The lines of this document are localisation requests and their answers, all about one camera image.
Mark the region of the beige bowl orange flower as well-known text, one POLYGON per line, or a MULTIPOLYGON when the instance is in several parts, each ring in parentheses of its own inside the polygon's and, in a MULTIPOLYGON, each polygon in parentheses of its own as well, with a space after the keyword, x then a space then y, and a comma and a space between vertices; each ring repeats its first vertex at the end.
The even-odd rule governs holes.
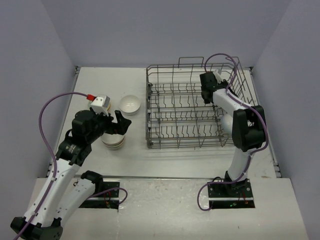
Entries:
POLYGON ((124 135, 119 135, 119 134, 103 134, 100 137, 102 142, 105 142, 109 145, 117 145, 118 143, 121 143, 124 139, 125 136, 124 135))

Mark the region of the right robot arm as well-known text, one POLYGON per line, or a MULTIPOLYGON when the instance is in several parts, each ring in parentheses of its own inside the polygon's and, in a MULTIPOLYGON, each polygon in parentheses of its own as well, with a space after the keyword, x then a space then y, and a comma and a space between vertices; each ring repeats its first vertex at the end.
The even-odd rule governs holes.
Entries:
POLYGON ((250 105, 228 89, 226 81, 218 82, 217 72, 199 75, 201 96, 205 104, 212 103, 222 108, 232 118, 231 138, 235 146, 234 156, 223 181, 227 196, 233 197, 241 191, 241 184, 248 179, 248 169, 255 153, 264 150, 269 144, 264 108, 250 105))

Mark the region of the beige bowl small flowers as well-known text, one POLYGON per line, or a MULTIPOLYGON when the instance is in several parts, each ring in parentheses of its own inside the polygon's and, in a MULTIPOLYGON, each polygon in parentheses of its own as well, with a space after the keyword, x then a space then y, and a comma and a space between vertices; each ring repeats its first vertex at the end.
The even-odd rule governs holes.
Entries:
POLYGON ((118 144, 107 144, 106 142, 103 142, 105 146, 118 146, 118 145, 124 145, 124 143, 125 143, 124 141, 119 142, 118 144))

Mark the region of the yellow checked bowl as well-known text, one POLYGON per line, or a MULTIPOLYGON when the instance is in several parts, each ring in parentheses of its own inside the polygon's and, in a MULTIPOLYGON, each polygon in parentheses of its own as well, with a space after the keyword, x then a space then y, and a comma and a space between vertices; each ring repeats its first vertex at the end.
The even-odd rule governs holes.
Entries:
POLYGON ((92 108, 97 113, 107 112, 111 107, 111 103, 104 101, 104 99, 97 98, 94 101, 89 101, 87 107, 92 108))

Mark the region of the beige bowl colourful leaves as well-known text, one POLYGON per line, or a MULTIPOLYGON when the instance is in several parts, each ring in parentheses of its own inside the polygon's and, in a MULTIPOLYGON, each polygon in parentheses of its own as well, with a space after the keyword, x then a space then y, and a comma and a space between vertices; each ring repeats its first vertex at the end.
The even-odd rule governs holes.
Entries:
POLYGON ((117 151, 119 149, 121 149, 123 147, 123 145, 117 145, 117 146, 108 146, 106 145, 105 146, 108 150, 111 150, 111 151, 117 151))

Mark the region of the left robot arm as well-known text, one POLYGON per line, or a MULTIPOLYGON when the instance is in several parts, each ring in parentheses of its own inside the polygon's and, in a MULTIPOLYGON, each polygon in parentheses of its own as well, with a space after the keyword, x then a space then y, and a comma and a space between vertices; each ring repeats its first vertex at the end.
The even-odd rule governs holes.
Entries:
POLYGON ((60 143, 53 169, 40 194, 23 216, 14 217, 10 227, 24 240, 58 240, 74 211, 89 197, 103 193, 102 175, 86 171, 67 196, 64 193, 85 159, 92 151, 92 143, 103 134, 125 135, 131 120, 119 110, 115 116, 82 110, 75 114, 72 127, 60 143))

